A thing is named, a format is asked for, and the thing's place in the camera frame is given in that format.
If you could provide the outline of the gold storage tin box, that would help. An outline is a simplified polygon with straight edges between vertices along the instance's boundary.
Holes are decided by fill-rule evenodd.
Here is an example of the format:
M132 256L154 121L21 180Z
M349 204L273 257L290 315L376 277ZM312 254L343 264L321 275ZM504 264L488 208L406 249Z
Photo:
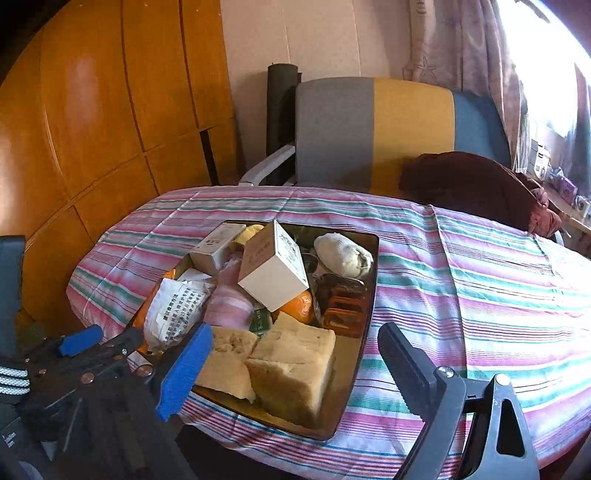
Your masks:
M257 224L254 222L239 220L231 220L227 222L245 224L246 226ZM310 227L296 224L280 225L286 229L287 233L290 234L290 237L294 239L298 246L300 246L305 272L308 274L308 291L311 292L312 302L314 302L315 318L311 324L307 325L325 329L322 327L321 323L321 311L317 300L317 284L318 279L320 279L322 275L335 274L325 267L320 259L318 259L317 253L315 253L314 249L315 238L327 233L339 233L367 249L370 254L373 255L374 264L372 270L370 270L370 273L367 276L357 279L365 283L369 293L368 317L363 335L360 338L351 338L335 334L335 336L337 336L337 341L335 341L334 368L332 369L332 377L331 380L329 380L327 391L325 391L324 401L322 401L322 409L315 427L304 427L273 416L263 409L263 405L259 403L257 398L252 404L250 404L247 400L239 400L222 392L199 387L194 383L191 389L191 398L194 400L211 401L225 413L242 415L253 421L259 422L260 424L280 429L287 433L293 433L304 438L327 440L334 436L335 430L337 430L339 420L345 412L346 403L353 390L356 372L359 370L361 364L363 346L365 346L368 337L370 318L372 317L372 310L374 307L377 282L375 260L378 254L379 241L376 236L371 234L356 233L346 230L331 230L323 227ZM243 249L235 250L235 248L232 247L231 242L228 260L232 257L239 257L242 259L242 254ZM188 253L172 270L168 272L175 271L174 279L178 279L185 270L190 268L195 269ZM249 295L249 297L252 299L254 310L264 307L262 304L259 304L259 302L256 302L252 296ZM145 356L151 360L158 361L166 350L159 354L145 354Z

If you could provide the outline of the purple box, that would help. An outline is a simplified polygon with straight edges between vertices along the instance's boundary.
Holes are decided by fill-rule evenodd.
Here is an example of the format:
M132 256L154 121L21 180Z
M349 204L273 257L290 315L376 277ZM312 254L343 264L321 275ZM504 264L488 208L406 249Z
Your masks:
M559 196L568 204L572 205L578 193L578 187L563 174L554 177L553 185Z

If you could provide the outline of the green tea box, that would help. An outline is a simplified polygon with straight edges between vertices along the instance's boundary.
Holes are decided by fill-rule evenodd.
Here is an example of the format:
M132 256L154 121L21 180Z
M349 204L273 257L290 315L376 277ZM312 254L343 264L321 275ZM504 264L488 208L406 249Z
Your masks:
M250 318L249 331L257 336L263 336L273 327L273 318L270 312L265 308L257 308Z

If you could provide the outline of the striped pink green tablecloth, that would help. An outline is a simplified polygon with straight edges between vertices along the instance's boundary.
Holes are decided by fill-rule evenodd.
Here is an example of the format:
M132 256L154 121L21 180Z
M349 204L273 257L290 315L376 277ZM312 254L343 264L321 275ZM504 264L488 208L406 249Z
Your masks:
M507 374L544 467L590 431L590 260L465 213L320 188L206 187L166 193L112 226L66 295L85 326L118 335L156 280L225 220L301 224L379 237L375 308L335 436L280 432L191 394L181 418L224 447L305 478L391 479L422 428L381 359L396 322L436 364L471 379Z

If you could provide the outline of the small white box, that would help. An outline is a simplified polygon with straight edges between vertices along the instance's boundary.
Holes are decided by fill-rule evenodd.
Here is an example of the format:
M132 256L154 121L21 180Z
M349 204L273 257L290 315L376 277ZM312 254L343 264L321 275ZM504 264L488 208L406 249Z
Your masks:
M189 252L194 268L211 276L221 272L228 261L230 245L243 230L245 224L222 222Z

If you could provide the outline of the orange plastic comb rack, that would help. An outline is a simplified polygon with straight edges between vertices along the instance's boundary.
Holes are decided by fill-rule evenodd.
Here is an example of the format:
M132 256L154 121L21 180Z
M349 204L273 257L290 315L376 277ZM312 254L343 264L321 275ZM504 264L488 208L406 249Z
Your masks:
M322 327L336 335L360 338L367 324L369 293L361 280L335 274L318 279L317 300Z

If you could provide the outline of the dark maroon garment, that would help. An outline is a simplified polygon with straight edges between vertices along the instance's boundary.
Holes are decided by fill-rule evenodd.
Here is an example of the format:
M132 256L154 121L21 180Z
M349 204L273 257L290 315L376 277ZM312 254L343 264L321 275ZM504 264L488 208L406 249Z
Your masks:
M407 162L399 187L418 203L468 213L544 238L562 227L540 184L467 152L423 154Z

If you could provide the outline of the white cloth pouch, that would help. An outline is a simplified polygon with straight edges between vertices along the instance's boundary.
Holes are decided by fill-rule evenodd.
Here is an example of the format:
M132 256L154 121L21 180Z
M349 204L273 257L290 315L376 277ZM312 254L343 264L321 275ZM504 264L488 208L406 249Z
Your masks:
M361 279L374 264L373 255L367 249L339 233L318 236L314 249L322 264L342 277Z

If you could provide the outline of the yellow sponge block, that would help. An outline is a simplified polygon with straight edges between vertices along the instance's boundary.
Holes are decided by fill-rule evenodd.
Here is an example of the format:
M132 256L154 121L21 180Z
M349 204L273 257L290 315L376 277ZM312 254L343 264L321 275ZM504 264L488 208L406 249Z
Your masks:
M335 362L335 332L281 312L245 360L263 409L290 423L318 422Z

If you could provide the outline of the orange white snack bag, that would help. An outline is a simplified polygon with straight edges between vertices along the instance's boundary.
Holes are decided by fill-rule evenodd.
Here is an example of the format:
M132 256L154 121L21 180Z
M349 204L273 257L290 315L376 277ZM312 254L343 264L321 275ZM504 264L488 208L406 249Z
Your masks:
M178 345L190 328L201 320L211 296L214 279L193 268L178 279L167 272L140 307L132 326L143 333L143 354L159 354Z

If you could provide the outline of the grey yellow blue chair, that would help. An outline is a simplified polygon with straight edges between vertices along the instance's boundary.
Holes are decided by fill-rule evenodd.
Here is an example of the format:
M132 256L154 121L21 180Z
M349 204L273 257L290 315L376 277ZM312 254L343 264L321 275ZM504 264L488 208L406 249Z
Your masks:
M297 66L274 64L267 69L266 158L241 181L398 196L406 161L452 151L510 166L491 98L387 78L304 81Z

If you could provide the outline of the orange fruit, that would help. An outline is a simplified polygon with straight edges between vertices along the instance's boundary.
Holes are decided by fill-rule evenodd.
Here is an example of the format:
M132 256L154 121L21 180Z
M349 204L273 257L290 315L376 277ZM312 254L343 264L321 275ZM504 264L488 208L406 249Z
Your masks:
M274 311L273 318L277 319L280 313L287 314L301 323L311 324L315 318L314 302L312 302L311 292L308 290L301 292L300 295L297 295L297 297L294 297L294 299L291 299Z

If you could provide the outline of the beige sponge slab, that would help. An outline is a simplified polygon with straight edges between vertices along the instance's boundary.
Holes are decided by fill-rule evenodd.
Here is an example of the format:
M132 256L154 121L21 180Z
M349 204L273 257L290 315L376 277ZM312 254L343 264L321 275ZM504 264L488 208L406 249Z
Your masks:
M250 404L256 400L246 359L252 354L259 337L242 329L211 327L213 347L194 384L222 392Z

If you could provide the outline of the white cardboard box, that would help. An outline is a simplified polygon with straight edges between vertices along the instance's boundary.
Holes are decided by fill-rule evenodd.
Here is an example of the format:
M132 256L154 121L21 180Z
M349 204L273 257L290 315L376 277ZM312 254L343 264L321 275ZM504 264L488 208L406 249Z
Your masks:
M300 246L276 220L245 243L238 285L270 312L308 290Z

